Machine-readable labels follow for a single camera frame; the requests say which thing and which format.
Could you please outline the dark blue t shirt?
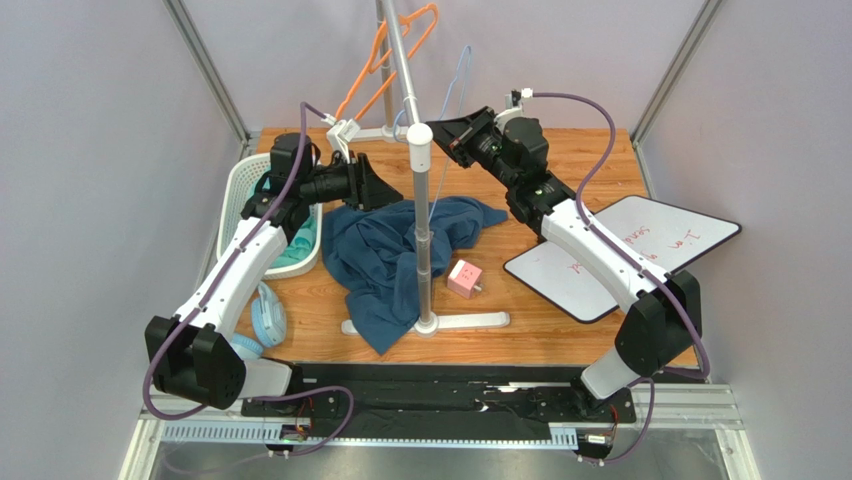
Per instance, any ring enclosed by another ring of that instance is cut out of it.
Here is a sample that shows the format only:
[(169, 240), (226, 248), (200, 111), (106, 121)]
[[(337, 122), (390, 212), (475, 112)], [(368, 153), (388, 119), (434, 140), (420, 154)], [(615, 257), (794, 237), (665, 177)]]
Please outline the dark blue t shirt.
[[(507, 220), (506, 211), (471, 197), (439, 200), (429, 224), (431, 276), (442, 276), (455, 251), (473, 248), (484, 229)], [(321, 251), (330, 275), (348, 290), (356, 330), (385, 354), (419, 319), (414, 202), (332, 210), (323, 220)]]

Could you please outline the teal t shirt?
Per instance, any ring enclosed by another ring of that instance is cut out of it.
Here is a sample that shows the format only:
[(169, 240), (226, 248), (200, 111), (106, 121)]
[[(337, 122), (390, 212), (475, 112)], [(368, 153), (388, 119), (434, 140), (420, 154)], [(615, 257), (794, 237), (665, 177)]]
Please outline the teal t shirt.
[[(274, 197), (268, 175), (264, 174), (255, 183), (254, 191), (247, 198), (247, 203), (253, 208), (251, 216), (262, 217), (266, 206), (272, 203)], [(273, 269), (290, 268), (306, 260), (317, 244), (318, 231), (317, 206), (311, 206), (308, 217), (296, 232), (295, 237), (272, 262), (271, 267)]]

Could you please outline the orange plastic hanger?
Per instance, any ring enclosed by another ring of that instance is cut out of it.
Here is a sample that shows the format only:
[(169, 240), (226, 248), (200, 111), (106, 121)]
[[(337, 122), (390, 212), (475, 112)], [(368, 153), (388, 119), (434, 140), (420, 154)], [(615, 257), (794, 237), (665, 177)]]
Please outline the orange plastic hanger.
[[(396, 79), (397, 74), (393, 73), (391, 70), (392, 55), (395, 53), (395, 50), (391, 46), (390, 23), (388, 20), (389, 14), (384, 12), (384, 5), (382, 1), (378, 2), (377, 14), (376, 33), (372, 40), (370, 53), (348, 92), (338, 104), (338, 107), (333, 114), (333, 117), (336, 120), (342, 120), (344, 118), (347, 108), (355, 98), (356, 94), (360, 91), (364, 81), (375, 74), (379, 74), (381, 76), (381, 83), (372, 96), (354, 115), (354, 119), (356, 121), (362, 120), (379, 100), (387, 103), (386, 97), (392, 90), (392, 82)], [(408, 59), (411, 59), (418, 53), (424, 42), (437, 27), (441, 17), (440, 10), (434, 2), (430, 2), (421, 6), (412, 13), (397, 16), (402, 39), (405, 39), (410, 34), (412, 24), (416, 23), (424, 16), (431, 18), (430, 23), (425, 27), (425, 30), (421, 33), (413, 46), (407, 50), (406, 56)]]

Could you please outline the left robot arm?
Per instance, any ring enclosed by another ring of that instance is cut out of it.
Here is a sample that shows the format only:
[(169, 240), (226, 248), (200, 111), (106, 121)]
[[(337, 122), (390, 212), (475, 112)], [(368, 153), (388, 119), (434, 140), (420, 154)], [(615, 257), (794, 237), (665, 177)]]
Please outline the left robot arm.
[(341, 201), (371, 211), (403, 198), (363, 153), (348, 160), (335, 152), (329, 164), (321, 164), (319, 149), (305, 134), (278, 136), (266, 157), (269, 167), (240, 211), (225, 255), (172, 316), (155, 316), (145, 329), (149, 367), (142, 390), (150, 412), (155, 410), (152, 388), (199, 409), (284, 396), (292, 377), (289, 365), (244, 359), (235, 349), (243, 308), (316, 206)]

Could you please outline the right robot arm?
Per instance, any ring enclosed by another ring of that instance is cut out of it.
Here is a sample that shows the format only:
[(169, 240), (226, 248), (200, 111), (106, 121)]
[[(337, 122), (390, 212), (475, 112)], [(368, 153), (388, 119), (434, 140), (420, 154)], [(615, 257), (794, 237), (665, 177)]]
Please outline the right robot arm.
[(428, 126), (450, 159), (464, 168), (478, 164), (505, 186), (512, 215), (577, 260), (624, 312), (613, 347), (580, 374), (578, 398), (607, 400), (699, 344), (698, 280), (668, 273), (597, 222), (579, 192), (549, 170), (549, 143), (538, 120), (517, 117), (500, 126), (494, 110), (484, 107)]

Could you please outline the silver clothes rack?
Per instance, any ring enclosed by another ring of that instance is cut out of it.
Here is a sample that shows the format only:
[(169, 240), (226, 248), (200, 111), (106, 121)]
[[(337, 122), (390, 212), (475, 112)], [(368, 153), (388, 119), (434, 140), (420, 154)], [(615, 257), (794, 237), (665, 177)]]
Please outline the silver clothes rack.
[[(506, 312), (489, 312), (478, 314), (438, 315), (432, 310), (433, 277), (432, 277), (432, 232), (430, 229), (430, 197), (429, 172), (431, 169), (431, 145), (433, 135), (431, 129), (422, 121), (419, 112), (418, 98), (406, 56), (410, 48), (404, 44), (398, 25), (399, 15), (393, 1), (382, 1), (384, 12), (389, 14), (391, 46), (395, 53), (392, 55), (391, 70), (397, 74), (396, 79), (402, 91), (401, 104), (411, 125), (399, 130), (408, 142), (409, 163), (414, 186), (415, 213), (415, 252), (416, 278), (418, 287), (419, 318), (410, 331), (422, 338), (430, 338), (438, 332), (499, 329), (510, 325), (510, 315)], [(393, 139), (395, 129), (391, 118), (394, 100), (391, 93), (386, 97), (385, 125), (380, 128), (362, 129), (351, 142)]]

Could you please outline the pink power adapter cube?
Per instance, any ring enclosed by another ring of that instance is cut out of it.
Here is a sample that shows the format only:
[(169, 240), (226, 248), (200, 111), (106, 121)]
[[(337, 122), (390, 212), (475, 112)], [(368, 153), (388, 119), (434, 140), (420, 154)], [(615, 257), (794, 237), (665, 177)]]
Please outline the pink power adapter cube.
[(465, 299), (471, 299), (482, 290), (482, 275), (480, 267), (460, 259), (447, 275), (447, 288)]

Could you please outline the white perforated plastic basket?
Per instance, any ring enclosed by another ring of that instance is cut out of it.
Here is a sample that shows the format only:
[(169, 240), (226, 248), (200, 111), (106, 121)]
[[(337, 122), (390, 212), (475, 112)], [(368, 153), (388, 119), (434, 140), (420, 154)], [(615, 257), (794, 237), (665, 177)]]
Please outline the white perforated plastic basket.
[[(225, 189), (225, 198), (222, 204), (220, 225), (217, 237), (217, 258), (222, 259), (230, 252), (228, 245), (237, 238), (236, 230), (241, 220), (240, 212), (247, 202), (247, 198), (254, 191), (255, 183), (261, 175), (270, 169), (270, 154), (261, 153), (249, 156), (238, 162), (231, 170), (228, 184)], [(311, 271), (320, 258), (321, 227), (323, 221), (323, 204), (317, 206), (317, 221), (319, 226), (317, 244), (312, 254), (304, 261), (290, 267), (267, 269), (263, 276), (264, 281), (286, 279), (304, 275)]]

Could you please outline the light blue headphones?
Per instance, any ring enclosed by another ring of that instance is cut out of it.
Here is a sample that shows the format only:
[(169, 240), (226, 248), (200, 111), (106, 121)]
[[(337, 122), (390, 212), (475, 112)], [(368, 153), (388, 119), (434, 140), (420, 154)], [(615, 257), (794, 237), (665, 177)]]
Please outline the light blue headphones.
[(254, 339), (235, 333), (230, 345), (242, 360), (258, 360), (266, 349), (280, 345), (287, 335), (287, 317), (278, 296), (264, 282), (250, 304)]

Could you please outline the white dry erase board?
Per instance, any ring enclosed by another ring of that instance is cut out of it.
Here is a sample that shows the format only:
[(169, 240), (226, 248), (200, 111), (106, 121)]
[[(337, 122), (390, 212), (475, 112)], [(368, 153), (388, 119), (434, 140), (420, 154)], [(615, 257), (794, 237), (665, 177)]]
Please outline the white dry erase board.
[[(741, 232), (735, 222), (636, 195), (600, 210), (595, 220), (636, 254), (671, 273)], [(508, 260), (504, 270), (580, 323), (597, 322), (618, 309), (578, 260), (550, 242)]]

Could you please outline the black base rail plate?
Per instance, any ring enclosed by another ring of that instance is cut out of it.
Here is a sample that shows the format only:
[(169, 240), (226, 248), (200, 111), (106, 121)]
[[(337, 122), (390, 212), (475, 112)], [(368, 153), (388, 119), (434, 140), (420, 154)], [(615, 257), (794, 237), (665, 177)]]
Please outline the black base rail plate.
[(296, 417), (313, 434), (344, 438), (545, 440), (556, 423), (633, 425), (626, 389), (582, 403), (577, 366), (303, 363), (293, 391), (306, 400), (250, 401), (245, 417)]

